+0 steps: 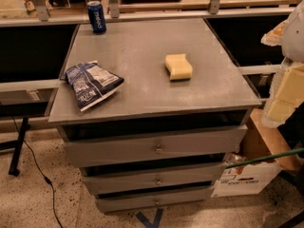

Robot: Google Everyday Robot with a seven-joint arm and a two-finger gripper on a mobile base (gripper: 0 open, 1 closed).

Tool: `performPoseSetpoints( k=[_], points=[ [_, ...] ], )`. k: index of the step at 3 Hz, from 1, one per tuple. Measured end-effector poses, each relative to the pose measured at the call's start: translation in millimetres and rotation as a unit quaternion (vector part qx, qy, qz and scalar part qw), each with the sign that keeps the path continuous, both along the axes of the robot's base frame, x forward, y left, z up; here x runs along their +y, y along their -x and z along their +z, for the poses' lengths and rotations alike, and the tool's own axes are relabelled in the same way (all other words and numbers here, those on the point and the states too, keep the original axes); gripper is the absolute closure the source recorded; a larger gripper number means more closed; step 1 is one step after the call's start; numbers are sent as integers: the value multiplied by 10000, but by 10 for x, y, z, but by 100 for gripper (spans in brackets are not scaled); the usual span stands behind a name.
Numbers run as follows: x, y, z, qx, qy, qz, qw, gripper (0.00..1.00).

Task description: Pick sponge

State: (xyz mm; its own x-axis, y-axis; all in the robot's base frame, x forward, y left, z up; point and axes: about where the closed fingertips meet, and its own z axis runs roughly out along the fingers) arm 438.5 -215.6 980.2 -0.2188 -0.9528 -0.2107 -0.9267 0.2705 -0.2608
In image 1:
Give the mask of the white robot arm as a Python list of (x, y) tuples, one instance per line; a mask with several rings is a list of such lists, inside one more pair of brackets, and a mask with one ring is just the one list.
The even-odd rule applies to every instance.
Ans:
[(304, 103), (304, 1), (286, 20), (264, 34), (261, 43), (281, 46), (284, 56), (262, 113), (262, 123), (277, 128)]

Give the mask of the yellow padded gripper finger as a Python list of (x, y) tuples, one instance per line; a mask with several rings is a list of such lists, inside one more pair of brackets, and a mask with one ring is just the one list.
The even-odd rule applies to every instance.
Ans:
[(270, 128), (284, 124), (304, 102), (304, 63), (285, 58), (275, 73), (262, 123)]

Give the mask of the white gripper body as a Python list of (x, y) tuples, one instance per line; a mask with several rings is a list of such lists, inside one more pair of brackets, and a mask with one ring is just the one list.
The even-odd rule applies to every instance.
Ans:
[(285, 29), (286, 24), (287, 24), (286, 20), (279, 23), (272, 30), (265, 33), (262, 36), (260, 42), (263, 45), (270, 46), (270, 47), (281, 46), (282, 45), (282, 37), (283, 37), (283, 33), (284, 33), (284, 29)]

